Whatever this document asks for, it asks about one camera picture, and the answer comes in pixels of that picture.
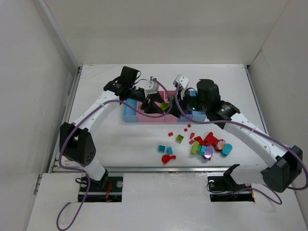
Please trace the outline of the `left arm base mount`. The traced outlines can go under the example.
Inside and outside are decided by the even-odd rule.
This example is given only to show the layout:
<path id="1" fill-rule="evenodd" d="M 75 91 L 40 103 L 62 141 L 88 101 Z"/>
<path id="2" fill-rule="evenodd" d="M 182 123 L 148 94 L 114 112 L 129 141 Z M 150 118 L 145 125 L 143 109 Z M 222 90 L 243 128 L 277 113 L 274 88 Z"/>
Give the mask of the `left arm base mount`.
<path id="1" fill-rule="evenodd" d="M 86 193 L 88 179 L 86 176 L 75 178 L 79 184 L 78 201 L 81 202 Z M 90 180 L 90 189 L 87 193 L 85 202 L 90 203 L 118 203 L 122 202 L 123 177 L 109 176 L 103 183 Z"/>

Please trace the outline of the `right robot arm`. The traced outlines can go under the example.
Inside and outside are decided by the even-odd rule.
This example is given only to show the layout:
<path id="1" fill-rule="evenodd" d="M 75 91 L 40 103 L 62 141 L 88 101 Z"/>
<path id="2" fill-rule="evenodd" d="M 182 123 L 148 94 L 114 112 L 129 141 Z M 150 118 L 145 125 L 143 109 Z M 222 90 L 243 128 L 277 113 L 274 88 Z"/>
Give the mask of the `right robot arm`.
<path id="1" fill-rule="evenodd" d="M 265 163 L 265 167 L 233 164 L 222 177 L 228 183 L 229 191 L 233 185 L 253 183 L 264 184 L 271 190 L 282 193 L 290 188 L 290 184 L 302 172 L 308 172 L 299 147 L 289 148 L 254 126 L 236 106 L 221 99 L 218 85 L 214 81 L 199 80 L 195 96 L 185 94 L 188 83 L 189 80 L 185 77 L 180 77 L 173 83 L 176 87 L 174 101 L 177 111 L 182 115 L 184 110 L 205 112 L 208 119 L 206 124 L 216 124 L 237 137 Z"/>

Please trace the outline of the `lime printed lego brick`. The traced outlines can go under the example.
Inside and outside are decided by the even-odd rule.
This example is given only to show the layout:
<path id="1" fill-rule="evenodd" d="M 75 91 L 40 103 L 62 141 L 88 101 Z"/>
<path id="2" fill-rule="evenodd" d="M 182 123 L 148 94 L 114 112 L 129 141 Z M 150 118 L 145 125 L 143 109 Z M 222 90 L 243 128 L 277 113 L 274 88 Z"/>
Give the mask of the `lime printed lego brick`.
<path id="1" fill-rule="evenodd" d="M 170 107 L 170 103 L 161 103 L 160 108 L 165 112 Z"/>

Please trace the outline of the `lime square lego brick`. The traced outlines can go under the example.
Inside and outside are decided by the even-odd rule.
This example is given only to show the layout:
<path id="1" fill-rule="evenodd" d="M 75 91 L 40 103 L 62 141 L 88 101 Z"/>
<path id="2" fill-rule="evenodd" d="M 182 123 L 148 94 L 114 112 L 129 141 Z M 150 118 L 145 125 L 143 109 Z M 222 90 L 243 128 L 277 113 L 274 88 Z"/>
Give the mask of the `lime square lego brick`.
<path id="1" fill-rule="evenodd" d="M 183 137 L 182 135 L 178 135 L 178 136 L 176 137 L 176 142 L 182 143 L 183 139 L 184 139 L 184 137 Z"/>

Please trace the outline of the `light blue bin left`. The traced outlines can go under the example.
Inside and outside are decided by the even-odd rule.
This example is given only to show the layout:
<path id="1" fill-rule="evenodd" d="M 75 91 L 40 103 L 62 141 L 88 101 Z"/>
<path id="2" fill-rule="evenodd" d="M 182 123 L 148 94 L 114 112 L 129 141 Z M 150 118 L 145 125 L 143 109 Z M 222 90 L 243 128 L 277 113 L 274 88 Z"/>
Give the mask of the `light blue bin left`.
<path id="1" fill-rule="evenodd" d="M 137 109 L 138 102 L 133 99 L 127 99 L 125 101 L 129 106 L 131 106 L 133 109 L 130 107 L 127 107 L 126 105 L 124 106 L 123 110 L 123 120 L 126 123 L 137 123 L 138 122 L 138 117 L 137 117 L 137 112 L 135 111 Z"/>

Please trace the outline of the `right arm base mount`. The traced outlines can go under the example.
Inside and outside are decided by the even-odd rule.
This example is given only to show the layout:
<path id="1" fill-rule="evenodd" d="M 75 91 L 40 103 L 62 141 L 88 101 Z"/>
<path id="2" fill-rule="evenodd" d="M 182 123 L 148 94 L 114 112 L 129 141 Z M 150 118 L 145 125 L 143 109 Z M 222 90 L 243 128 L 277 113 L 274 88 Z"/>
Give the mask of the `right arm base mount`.
<path id="1" fill-rule="evenodd" d="M 223 173 L 208 174 L 206 185 L 211 202 L 254 202 L 250 184 L 238 184 L 231 173 L 239 166 L 235 164 Z"/>

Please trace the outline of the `red lego cluster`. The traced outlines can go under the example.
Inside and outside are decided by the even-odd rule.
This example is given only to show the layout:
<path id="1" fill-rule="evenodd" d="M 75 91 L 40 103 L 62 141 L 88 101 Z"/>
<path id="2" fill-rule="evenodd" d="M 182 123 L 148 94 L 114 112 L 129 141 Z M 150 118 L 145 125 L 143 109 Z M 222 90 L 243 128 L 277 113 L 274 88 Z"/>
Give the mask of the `red lego cluster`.
<path id="1" fill-rule="evenodd" d="M 199 142 L 200 145 L 204 146 L 216 146 L 218 144 L 219 139 L 214 136 L 213 132 L 209 132 L 207 136 L 203 139 L 201 136 L 190 137 L 189 144 L 193 144 L 195 141 Z"/>

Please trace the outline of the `red round flower lego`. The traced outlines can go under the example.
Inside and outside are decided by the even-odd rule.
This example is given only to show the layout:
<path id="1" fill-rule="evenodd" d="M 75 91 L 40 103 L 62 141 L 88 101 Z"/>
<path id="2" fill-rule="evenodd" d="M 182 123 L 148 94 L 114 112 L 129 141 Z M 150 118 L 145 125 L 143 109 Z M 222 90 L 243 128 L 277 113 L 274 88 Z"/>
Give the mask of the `red round flower lego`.
<path id="1" fill-rule="evenodd" d="M 223 150 L 223 148 L 225 147 L 226 142 L 225 140 L 221 139 L 218 140 L 218 142 L 215 144 L 214 149 L 216 152 L 221 152 Z"/>

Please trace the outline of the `lime tall lego brick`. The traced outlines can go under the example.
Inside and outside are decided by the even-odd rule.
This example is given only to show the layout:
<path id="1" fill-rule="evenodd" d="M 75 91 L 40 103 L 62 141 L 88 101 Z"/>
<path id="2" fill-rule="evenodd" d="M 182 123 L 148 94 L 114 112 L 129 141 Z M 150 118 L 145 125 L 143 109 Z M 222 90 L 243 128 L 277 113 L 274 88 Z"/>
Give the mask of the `lime tall lego brick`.
<path id="1" fill-rule="evenodd" d="M 199 147 L 199 142 L 195 141 L 192 146 L 191 154 L 197 154 L 198 147 Z"/>

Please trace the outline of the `teal lego bricks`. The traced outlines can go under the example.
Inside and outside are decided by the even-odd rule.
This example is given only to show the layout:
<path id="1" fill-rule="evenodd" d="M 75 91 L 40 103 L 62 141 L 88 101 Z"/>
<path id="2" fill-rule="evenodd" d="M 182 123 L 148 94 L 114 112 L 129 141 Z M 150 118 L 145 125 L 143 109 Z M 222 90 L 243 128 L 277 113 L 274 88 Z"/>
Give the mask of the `teal lego bricks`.
<path id="1" fill-rule="evenodd" d="M 163 146 L 163 145 L 159 145 L 158 146 L 158 152 L 159 153 L 164 153 L 164 154 L 167 154 L 167 155 L 172 155 L 173 154 L 173 149 L 171 146 Z"/>

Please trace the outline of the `red dome lego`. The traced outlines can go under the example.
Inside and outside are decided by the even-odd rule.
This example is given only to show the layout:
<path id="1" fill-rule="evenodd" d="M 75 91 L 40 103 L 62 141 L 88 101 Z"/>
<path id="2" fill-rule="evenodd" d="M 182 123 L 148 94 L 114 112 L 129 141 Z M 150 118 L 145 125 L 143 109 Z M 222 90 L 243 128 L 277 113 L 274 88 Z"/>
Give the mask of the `red dome lego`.
<path id="1" fill-rule="evenodd" d="M 176 159 L 176 156 L 175 155 L 163 155 L 162 158 L 161 158 L 161 161 L 162 163 L 165 165 L 167 164 L 169 161 L 171 160 L 175 160 Z"/>

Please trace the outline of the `small pink bin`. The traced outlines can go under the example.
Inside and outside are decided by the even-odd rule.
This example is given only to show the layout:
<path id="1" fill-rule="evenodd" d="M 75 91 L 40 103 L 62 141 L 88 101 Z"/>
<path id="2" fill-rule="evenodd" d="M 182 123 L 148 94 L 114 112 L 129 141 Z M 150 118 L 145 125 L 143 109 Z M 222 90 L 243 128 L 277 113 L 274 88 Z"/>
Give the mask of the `small pink bin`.
<path id="1" fill-rule="evenodd" d="M 175 91 L 174 90 L 171 90 L 171 91 L 169 91 L 169 95 L 170 95 L 170 97 L 171 98 L 174 98 L 174 96 L 175 96 Z M 164 93 L 164 100 L 165 100 L 165 102 L 169 102 L 169 97 L 168 97 L 168 95 L 166 94 L 166 93 Z M 173 122 L 178 122 L 178 118 L 177 117 L 175 117 L 175 116 L 173 116 L 173 115 L 166 115 L 165 116 L 165 122 L 167 123 L 173 123 Z"/>

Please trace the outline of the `lavender flower lego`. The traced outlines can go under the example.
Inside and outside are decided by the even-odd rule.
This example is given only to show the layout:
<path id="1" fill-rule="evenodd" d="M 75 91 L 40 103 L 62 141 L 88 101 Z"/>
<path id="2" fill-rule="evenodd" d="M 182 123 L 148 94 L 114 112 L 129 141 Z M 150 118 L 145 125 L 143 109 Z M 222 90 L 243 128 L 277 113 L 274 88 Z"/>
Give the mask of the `lavender flower lego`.
<path id="1" fill-rule="evenodd" d="M 211 146 L 207 146 L 206 149 L 205 149 L 205 153 L 203 154 L 203 158 L 205 160 L 210 161 L 212 156 L 213 156 L 213 152 L 214 152 L 214 149 Z"/>

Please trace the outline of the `metal table rail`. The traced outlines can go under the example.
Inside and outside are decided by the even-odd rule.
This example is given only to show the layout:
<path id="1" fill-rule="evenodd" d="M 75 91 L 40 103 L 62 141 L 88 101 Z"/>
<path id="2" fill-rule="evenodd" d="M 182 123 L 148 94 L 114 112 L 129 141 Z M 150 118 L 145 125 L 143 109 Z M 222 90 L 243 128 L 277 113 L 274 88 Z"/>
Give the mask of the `metal table rail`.
<path id="1" fill-rule="evenodd" d="M 77 167 L 69 167 L 69 169 L 63 169 L 59 166 L 54 166 L 49 171 L 50 173 L 60 173 L 60 172 L 77 172 L 80 170 Z M 250 167 L 253 166 L 239 166 L 236 167 L 235 171 L 253 171 L 253 172 L 261 172 L 266 169 L 266 167 L 259 167 L 252 169 Z M 130 173 L 145 173 L 145 172 L 225 172 L 230 167 L 105 167 L 109 172 L 130 172 Z"/>

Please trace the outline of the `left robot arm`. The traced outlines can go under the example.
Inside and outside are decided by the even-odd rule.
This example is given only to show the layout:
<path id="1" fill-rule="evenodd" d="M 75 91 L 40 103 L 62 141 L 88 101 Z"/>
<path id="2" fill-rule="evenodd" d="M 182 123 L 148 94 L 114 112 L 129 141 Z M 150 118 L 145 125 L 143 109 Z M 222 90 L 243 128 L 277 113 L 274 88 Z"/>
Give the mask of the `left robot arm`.
<path id="1" fill-rule="evenodd" d="M 159 88 L 164 86 L 156 79 L 147 80 L 145 87 L 136 87 L 139 71 L 124 66 L 120 76 L 109 81 L 103 88 L 100 96 L 90 108 L 72 123 L 64 122 L 60 127 L 59 165 L 62 158 L 78 164 L 74 170 L 86 175 L 86 186 L 96 184 L 104 189 L 108 182 L 108 171 L 96 158 L 96 147 L 92 135 L 109 116 L 121 105 L 127 105 L 127 99 L 139 101 L 147 106 L 157 107 L 156 103 L 163 103 Z"/>

